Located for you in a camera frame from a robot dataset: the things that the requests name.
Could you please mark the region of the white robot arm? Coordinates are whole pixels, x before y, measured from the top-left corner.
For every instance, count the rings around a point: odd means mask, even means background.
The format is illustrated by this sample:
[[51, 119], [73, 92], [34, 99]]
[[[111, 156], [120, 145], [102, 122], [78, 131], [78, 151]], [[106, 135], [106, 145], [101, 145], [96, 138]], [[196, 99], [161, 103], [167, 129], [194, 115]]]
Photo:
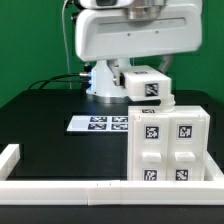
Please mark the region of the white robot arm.
[[93, 62], [87, 95], [106, 102], [174, 100], [163, 70], [132, 66], [132, 58], [197, 50], [202, 0], [79, 0], [76, 55]]

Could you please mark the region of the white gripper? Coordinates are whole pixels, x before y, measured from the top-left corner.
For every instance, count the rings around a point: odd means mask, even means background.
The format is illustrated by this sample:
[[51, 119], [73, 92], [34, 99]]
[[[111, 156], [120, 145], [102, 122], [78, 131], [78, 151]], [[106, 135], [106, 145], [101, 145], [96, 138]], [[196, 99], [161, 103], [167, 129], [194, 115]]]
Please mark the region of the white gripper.
[[[131, 20], [124, 9], [85, 9], [77, 18], [76, 55], [83, 61], [163, 55], [159, 71], [166, 74], [173, 56], [197, 50], [202, 42], [202, 5], [168, 3], [153, 19]], [[116, 86], [124, 86], [117, 61], [108, 61]]]

